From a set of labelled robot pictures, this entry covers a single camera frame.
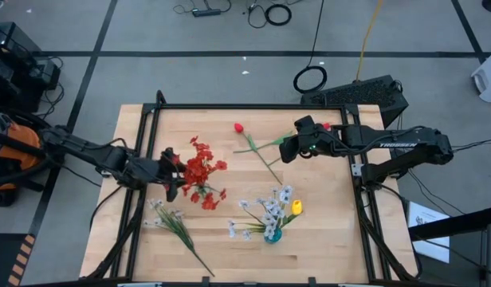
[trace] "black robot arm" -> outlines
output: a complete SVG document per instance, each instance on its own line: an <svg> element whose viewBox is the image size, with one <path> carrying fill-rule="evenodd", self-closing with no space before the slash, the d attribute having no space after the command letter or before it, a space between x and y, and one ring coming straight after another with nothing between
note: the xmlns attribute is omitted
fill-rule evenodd
<svg viewBox="0 0 491 287"><path fill-rule="evenodd" d="M382 183L387 176L404 174L421 163L446 164L453 158L448 137L432 128L377 131L347 124L333 125L327 131L322 124L315 124L311 116L296 121L295 127L297 135L286 138L279 146L284 163L293 161L297 155L309 159L317 155L359 155L373 148L410 148L385 163L355 166L354 175L360 176L365 185Z"/></svg>
<svg viewBox="0 0 491 287"><path fill-rule="evenodd" d="M141 158L128 147L111 144L98 145L83 140L58 126L40 131L42 148L56 161L59 155L70 154L96 167L100 173L109 173L122 187L141 189L148 183L163 184L167 188L167 201L172 202L177 188L186 184L180 173L186 170L172 148L162 152L159 160Z"/></svg>

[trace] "red tulip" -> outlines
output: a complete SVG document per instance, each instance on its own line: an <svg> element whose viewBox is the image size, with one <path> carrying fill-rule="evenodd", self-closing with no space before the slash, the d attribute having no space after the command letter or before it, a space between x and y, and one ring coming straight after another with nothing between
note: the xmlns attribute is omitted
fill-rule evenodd
<svg viewBox="0 0 491 287"><path fill-rule="evenodd" d="M238 133L242 133L244 131L244 127L239 123L235 123L235 131Z"/></svg>

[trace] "black metal frame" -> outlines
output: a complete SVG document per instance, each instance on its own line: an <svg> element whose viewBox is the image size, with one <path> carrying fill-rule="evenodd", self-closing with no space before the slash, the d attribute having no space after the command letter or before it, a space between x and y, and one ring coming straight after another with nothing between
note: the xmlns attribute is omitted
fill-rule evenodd
<svg viewBox="0 0 491 287"><path fill-rule="evenodd" d="M337 104L337 105L330 105L326 107L320 107L320 106L303 106L300 104L168 104L166 103L162 93L160 91L157 92L157 103L154 104L143 104L142 112L141 112L141 120L139 122L139 128L138 128L138 134L136 137L136 146L135 150L136 152L139 153L142 147L143 143L143 138L144 138L144 131L146 129L147 125L147 118L150 113L153 115L153 121L151 124L151 132L150 132L150 138L148 140L148 147L147 147L147 154L146 156L148 158L152 157L152 152L153 152L153 147L155 144L155 137L156 137L156 131L157 127L159 124L159 115L160 111L162 109L292 109L292 110L329 110L329 111L339 111L341 115L341 120L343 121L343 124L348 124L348 113L352 114L353 120L355 124L360 124L359 120L359 113L358 113L358 108L357 105L354 104ZM365 154L361 155L361 161L363 163L367 163L367 156ZM348 156L348 162L350 163L350 168L352 168L352 164L355 163L355 157L354 156ZM351 178L352 178L352 183L354 187L354 197L355 197L355 205L357 209L357 214L359 216L360 209L363 208L364 203L362 199L362 184L359 179L354 178L352 175L351 171ZM127 194L125 195L125 200L124 200L124 208L122 210L122 215L121 215L121 220L120 220L120 229L118 233L118 237L121 237L124 235L124 230L126 226L128 225L128 218L129 214L132 208L132 197L133 197L133 190L127 190ZM375 225L375 230L378 232L378 234L382 237L382 227L380 223L380 217L379 217L379 210L378 207L376 206L376 199L375 199L375 193L367 193L368 200L371 203L371 219ZM143 213L143 206L145 202L145 197L146 197L146 188L143 190L139 191L139 198L137 202L136 209L140 210L140 214L142 216ZM128 278L131 280L133 278L133 273L134 273L134 265L136 263L136 252L138 249L138 244L139 244L139 230L140 230L141 225L137 224L133 233L132 233L132 241L131 241L131 248L130 252L128 255L128 260L127 260L127 268L125 272L125 278ZM373 255L371 253L371 246L370 246L370 238L367 233L367 231L364 229L363 226L359 225L360 228L360 233L361 233L361 239L363 243L363 253L364 253L364 261L366 265L366 270L367 270L367 278L370 282L373 282L376 279L375 275L375 266L373 262ZM382 255L379 254L380 256L380 261L381 261L381 267L382 267L382 274L383 274L383 279L384 280L390 280L391 279L391 271L390 267L387 263L386 258ZM118 277L119 274L119 266L120 266L120 261L121 261L121 256L116 257L116 259L112 263L112 268L111 268L111 277ZM203 277L202 278L202 283L182 283L182 282L171 282L171 283L163 283L163 285L168 284L168 285L183 285L183 286L208 286L208 277ZM336 284L317 284L316 280L314 277L310 277L308 279L308 283L310 286L336 286ZM308 286L308 284L258 284L261 286Z"/></svg>

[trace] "gray floor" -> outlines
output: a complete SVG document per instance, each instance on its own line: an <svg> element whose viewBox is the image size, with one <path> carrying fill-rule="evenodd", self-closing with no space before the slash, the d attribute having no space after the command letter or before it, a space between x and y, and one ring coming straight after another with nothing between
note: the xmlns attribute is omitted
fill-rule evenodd
<svg viewBox="0 0 491 287"><path fill-rule="evenodd" d="M193 18L171 9L179 3L190 6L187 0L118 0L102 50L311 49L319 0L292 6L293 19L288 25L264 29L247 25L242 14L245 0L231 1L234 6L229 13ZM46 51L92 51L110 2L9 1L0 10L0 21L17 22ZM195 2L202 6L202 1ZM226 7L224 0L209 2ZM483 51L491 52L491 13L480 2L461 0L460 4ZM325 1L316 49L360 51L375 4L370 0ZM282 15L276 12L273 17ZM252 21L261 19L254 15ZM473 52L473 47L450 0L386 0L367 50ZM63 60L61 83L66 95L48 117L51 124L66 124L90 59ZM300 95L293 90L293 77L307 61L307 57L99 57L74 133L97 143L109 141L120 106L152 102L159 88L171 103L296 103ZM327 87L331 88L353 80L359 59L326 57L315 58L313 63L319 62L328 70ZM391 74L401 80L410 103L404 127L422 124L439 128L454 144L467 144L491 138L491 104L477 97L469 79L478 65L475 58L366 58L361 78ZM303 81L311 85L317 80L308 75ZM67 165L99 181L89 165L75 159L69 159ZM491 207L491 146L460 152L444 167L425 165L415 173L436 195L465 212ZM435 208L411 178L399 180L399 185L408 199ZM61 171L23 284L77 279L97 193L98 188ZM40 196L23 191L11 208L0 208L0 233L27 232ZM450 214L458 214L436 202ZM461 241L454 240L452 245ZM428 265L428 273L442 274L441 266Z"/></svg>

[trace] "wooden tabletop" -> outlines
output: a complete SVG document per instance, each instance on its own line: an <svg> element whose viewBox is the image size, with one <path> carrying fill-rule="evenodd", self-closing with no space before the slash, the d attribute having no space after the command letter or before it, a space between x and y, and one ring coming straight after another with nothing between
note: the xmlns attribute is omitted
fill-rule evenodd
<svg viewBox="0 0 491 287"><path fill-rule="evenodd" d="M141 105L122 106L115 138L122 137L129 146L134 146L140 111ZM359 106L359 112L361 124L383 128L377 106ZM260 234L254 234L250 242L245 242L240 236L230 238L228 234L229 219L250 222L250 218L238 206L238 200L267 198L271 188L279 186L254 153L233 153L249 148L244 137L234 131L234 123L243 124L245 132L259 146L295 131L293 122L307 115L311 115L315 122L341 124L339 112L329 110L161 111L154 159L158 159L166 147L173 147L185 162L195 155L194 148L189 144L190 139L199 136L200 142L210 145L214 160L222 159L228 163L227 171L210 175L209 184L212 187L227 189L227 199L219 203L217 210L203 210L188 197L183 197L181 192L173 203L168 204L168 207L184 211L184 222L195 248L216 276L211 277L211 281L303 283L308 281L308 277L315 277L319 283L367 282L346 158L298 157L290 164L280 161L272 166L283 184L293 187L294 199L300 199L304 205L304 213L283 229L283 237L277 244L265 243ZM144 149L148 131L149 128L144 137ZM267 147L261 153L267 162L280 156L277 147ZM370 151L367 156L370 163L382 163L390 158L387 149ZM386 180L385 184L398 190L393 179ZM115 188L113 179L105 179L99 200ZM124 195L125 192L121 191L97 213L81 276L91 273L115 243ZM376 198L385 242L405 268L416 274L417 267L401 202L388 191L377 191ZM164 188L149 185L147 199L165 199ZM258 206L253 206L251 211L261 216ZM152 220L154 216L154 211L145 208L143 218ZM381 278L374 243L371 249L377 278ZM124 273L128 251L129 246L125 246L121 274ZM141 227L134 281L192 282L201 281L204 276L210 275L175 235L153 226Z"/></svg>

